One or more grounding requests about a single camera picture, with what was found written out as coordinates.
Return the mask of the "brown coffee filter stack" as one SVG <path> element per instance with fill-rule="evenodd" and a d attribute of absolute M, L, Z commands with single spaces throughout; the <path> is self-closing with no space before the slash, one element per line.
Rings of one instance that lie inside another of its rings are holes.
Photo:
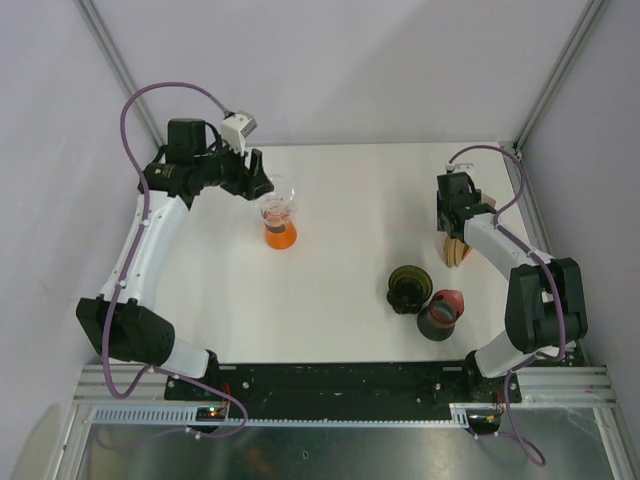
<path fill-rule="evenodd" d="M 444 261 L 448 268 L 459 267 L 472 248 L 463 239 L 464 223 L 481 214 L 494 214 L 496 200 L 482 195 L 476 203 L 468 201 L 459 205 L 447 200 L 437 200 L 437 230 L 446 234 Z"/>

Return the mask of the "orange glass flask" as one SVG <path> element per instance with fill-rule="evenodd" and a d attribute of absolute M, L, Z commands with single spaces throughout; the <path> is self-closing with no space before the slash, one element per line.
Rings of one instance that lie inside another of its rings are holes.
<path fill-rule="evenodd" d="M 285 250 L 295 244 L 298 233 L 291 212 L 282 209 L 265 209 L 262 211 L 262 218 L 264 239 L 269 247 Z"/>

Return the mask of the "clear glass dripper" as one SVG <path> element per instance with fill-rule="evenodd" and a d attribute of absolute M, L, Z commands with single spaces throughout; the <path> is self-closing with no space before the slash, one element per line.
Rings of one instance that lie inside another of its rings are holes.
<path fill-rule="evenodd" d="M 257 200 L 259 213 L 264 223 L 279 227 L 289 223 L 295 212 L 295 189 L 290 180 L 281 176 L 269 177 L 273 190 Z"/>

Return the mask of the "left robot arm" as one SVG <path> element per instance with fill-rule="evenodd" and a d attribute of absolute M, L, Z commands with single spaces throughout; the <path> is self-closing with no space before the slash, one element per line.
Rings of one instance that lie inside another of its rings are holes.
<path fill-rule="evenodd" d="M 248 201 L 273 191 L 258 149 L 246 139 L 255 119 L 228 114 L 207 144 L 210 123 L 172 119 L 168 143 L 142 171 L 136 212 L 124 247 L 99 294 L 80 299 L 76 317 L 96 352 L 111 359 L 160 367 L 186 376 L 197 398 L 214 397 L 220 374 L 211 352 L 180 340 L 174 326 L 155 313 L 159 276 L 180 224 L 207 187 L 219 187 Z"/>

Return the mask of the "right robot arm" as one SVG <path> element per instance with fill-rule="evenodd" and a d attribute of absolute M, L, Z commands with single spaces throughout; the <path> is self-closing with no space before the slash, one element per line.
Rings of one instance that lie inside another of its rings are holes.
<path fill-rule="evenodd" d="M 526 243 L 482 201 L 466 172 L 437 177 L 437 228 L 481 253 L 507 280 L 504 329 L 469 353 L 461 376 L 463 393 L 484 401 L 507 387 L 508 374 L 536 361 L 561 362 L 567 345 L 588 331 L 581 270 Z"/>

